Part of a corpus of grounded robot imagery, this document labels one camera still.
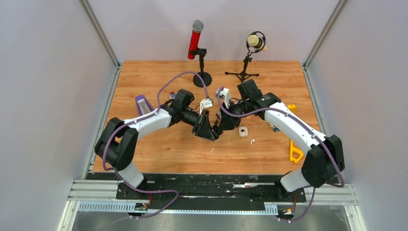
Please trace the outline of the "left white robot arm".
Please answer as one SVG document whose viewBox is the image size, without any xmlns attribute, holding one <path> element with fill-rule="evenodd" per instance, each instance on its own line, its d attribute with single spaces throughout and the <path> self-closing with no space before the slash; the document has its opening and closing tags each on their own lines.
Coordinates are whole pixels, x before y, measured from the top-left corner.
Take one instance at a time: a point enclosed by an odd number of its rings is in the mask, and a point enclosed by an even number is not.
<svg viewBox="0 0 408 231">
<path fill-rule="evenodd" d="M 137 141 L 157 130 L 184 122 L 192 126 L 192 134 L 215 141 L 219 135 L 209 122 L 209 111 L 200 114 L 190 108 L 194 96 L 180 89 L 175 98 L 162 104 L 159 111 L 152 111 L 134 119 L 111 118 L 94 147 L 97 156 L 105 160 L 129 186 L 129 193 L 136 199 L 147 194 L 144 176 L 132 162 Z"/>
</svg>

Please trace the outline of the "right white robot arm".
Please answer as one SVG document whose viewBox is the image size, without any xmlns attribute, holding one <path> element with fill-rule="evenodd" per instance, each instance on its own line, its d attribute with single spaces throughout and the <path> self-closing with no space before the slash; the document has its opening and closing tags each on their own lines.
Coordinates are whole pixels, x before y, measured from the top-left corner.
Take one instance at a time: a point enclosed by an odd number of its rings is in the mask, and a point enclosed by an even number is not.
<svg viewBox="0 0 408 231">
<path fill-rule="evenodd" d="M 276 126 L 305 154 L 301 168 L 290 171 L 275 182 L 275 195 L 281 201 L 287 201 L 294 191 L 305 188 L 319 188 L 330 184 L 337 176 L 338 184 L 344 186 L 341 172 L 344 170 L 344 153 L 341 139 L 336 135 L 327 136 L 312 128 L 291 112 L 275 94 L 263 94 L 254 80 L 250 79 L 237 86 L 241 101 L 230 104 L 230 91 L 225 87 L 216 90 L 216 98 L 223 119 L 231 122 L 255 115 Z"/>
</svg>

